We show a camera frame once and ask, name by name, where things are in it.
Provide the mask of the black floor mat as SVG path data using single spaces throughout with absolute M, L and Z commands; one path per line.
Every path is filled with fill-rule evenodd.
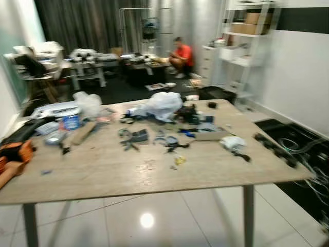
M 309 143 L 316 140 L 319 142 L 303 154 L 306 162 L 315 170 L 324 173 L 328 172 L 328 144 L 326 138 L 315 134 L 314 132 L 301 127 L 296 123 L 282 123 L 273 118 L 261 120 L 255 123 L 264 130 L 278 144 L 285 145 L 292 150 L 305 148 Z M 296 204 L 301 206 L 311 217 L 317 221 L 324 220 L 329 206 L 327 204 L 327 188 L 319 184 L 313 184 L 310 188 L 304 181 L 295 181 L 290 183 L 276 183 L 276 186 L 288 195 Z

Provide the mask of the white crumpled tissue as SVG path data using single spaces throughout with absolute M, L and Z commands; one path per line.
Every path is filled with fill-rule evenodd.
M 225 136 L 219 142 L 228 151 L 240 152 L 245 147 L 244 139 L 239 136 Z

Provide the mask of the white ladder shelf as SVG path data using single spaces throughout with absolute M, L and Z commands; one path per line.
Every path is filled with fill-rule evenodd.
M 261 18 L 271 14 L 268 33 L 249 35 L 231 32 L 232 23 L 243 23 L 247 13 L 259 13 Z M 224 18 L 220 25 L 220 40 L 223 43 L 220 59 L 228 76 L 223 89 L 236 94 L 233 101 L 235 105 L 253 97 L 249 85 L 254 77 L 263 73 L 261 66 L 272 49 L 270 33 L 275 30 L 279 15 L 278 0 L 226 0 Z M 261 19 L 257 31 L 261 31 L 263 23 Z

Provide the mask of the flat grey board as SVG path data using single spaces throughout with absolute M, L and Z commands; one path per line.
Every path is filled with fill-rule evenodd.
M 225 137 L 233 136 L 230 132 L 226 131 L 213 131 L 213 132 L 197 132 L 195 134 L 195 141 L 219 141 Z

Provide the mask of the white drawer cabinet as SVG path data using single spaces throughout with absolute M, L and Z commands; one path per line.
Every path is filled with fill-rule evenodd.
M 221 48 L 203 45 L 200 51 L 199 74 L 204 85 L 220 85 L 220 59 Z

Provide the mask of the black gadget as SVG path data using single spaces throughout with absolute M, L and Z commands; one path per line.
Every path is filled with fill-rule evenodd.
M 181 108 L 175 112 L 174 120 L 182 120 L 183 122 L 191 125 L 199 125 L 200 119 L 196 111 L 196 105 L 191 104 L 188 106 L 181 106 Z

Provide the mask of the person in red shirt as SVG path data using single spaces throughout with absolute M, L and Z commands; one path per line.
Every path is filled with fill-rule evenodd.
M 190 46 L 183 44 L 181 37 L 176 37 L 174 43 L 176 49 L 170 52 L 168 59 L 176 70 L 175 78 L 190 78 L 194 67 L 193 51 Z

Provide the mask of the large white plastic bag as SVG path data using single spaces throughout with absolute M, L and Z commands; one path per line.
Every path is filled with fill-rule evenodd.
M 172 115 L 182 107 L 181 95 L 176 92 L 158 92 L 143 104 L 146 113 L 154 115 L 157 120 L 173 122 Z

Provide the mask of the black clamp part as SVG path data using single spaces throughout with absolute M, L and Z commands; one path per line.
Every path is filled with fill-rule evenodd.
M 129 129 L 118 130 L 118 136 L 121 138 L 121 144 L 124 147 L 124 151 L 134 149 L 139 151 L 137 146 L 138 142 L 146 142 L 149 139 L 148 130 L 142 129 L 136 132 L 131 132 Z

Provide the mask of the light wooden table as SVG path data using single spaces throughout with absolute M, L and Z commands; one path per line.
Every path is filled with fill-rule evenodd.
M 28 244 L 37 245 L 35 205 L 39 203 L 241 186 L 244 246 L 253 247 L 254 186 L 306 180 L 312 174 L 259 144 L 254 135 L 262 130 L 229 101 L 217 100 L 214 109 L 208 108 L 206 100 L 195 105 L 205 115 L 213 115 L 217 126 L 245 141 L 249 162 L 217 142 L 192 141 L 190 147 L 178 149 L 186 158 L 184 164 L 172 169 L 174 157 L 161 145 L 125 151 L 118 136 L 122 124 L 113 122 L 67 154 L 35 139 L 36 153 L 23 174 L 0 188 L 0 205 L 23 206 Z

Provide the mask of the clear crumpled plastic bag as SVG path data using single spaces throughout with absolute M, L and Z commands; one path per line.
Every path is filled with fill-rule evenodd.
M 79 106 L 81 114 L 85 117 L 99 117 L 102 111 L 101 97 L 96 94 L 87 94 L 87 92 L 75 92 L 73 99 Z

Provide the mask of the white cluttered desk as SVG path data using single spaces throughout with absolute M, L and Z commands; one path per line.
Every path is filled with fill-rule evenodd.
M 67 59 L 71 67 L 72 84 L 76 91 L 80 90 L 81 80 L 98 79 L 101 87 L 106 87 L 103 69 L 117 67 L 120 56 L 103 54 L 93 49 L 74 49 Z

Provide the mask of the grey curtain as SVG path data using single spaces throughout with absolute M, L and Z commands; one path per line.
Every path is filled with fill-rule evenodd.
M 158 26 L 154 50 L 174 51 L 174 39 L 199 50 L 216 38 L 228 0 L 34 0 L 45 38 L 66 51 L 145 51 L 144 23 Z

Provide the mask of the flat white device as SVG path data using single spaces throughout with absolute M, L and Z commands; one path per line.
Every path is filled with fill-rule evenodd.
M 77 115 L 81 112 L 80 107 L 75 101 L 53 103 L 35 108 L 31 113 L 30 118 L 45 118 L 45 117 L 66 117 Z

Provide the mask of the long black bag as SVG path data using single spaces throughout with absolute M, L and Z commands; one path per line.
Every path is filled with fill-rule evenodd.
M 56 119 L 56 117 L 44 117 L 28 120 L 22 127 L 10 134 L 10 136 L 4 138 L 2 142 L 0 142 L 0 146 L 11 143 L 25 142 L 35 133 L 35 130 L 38 127 L 47 124 L 48 122 L 55 121 Z

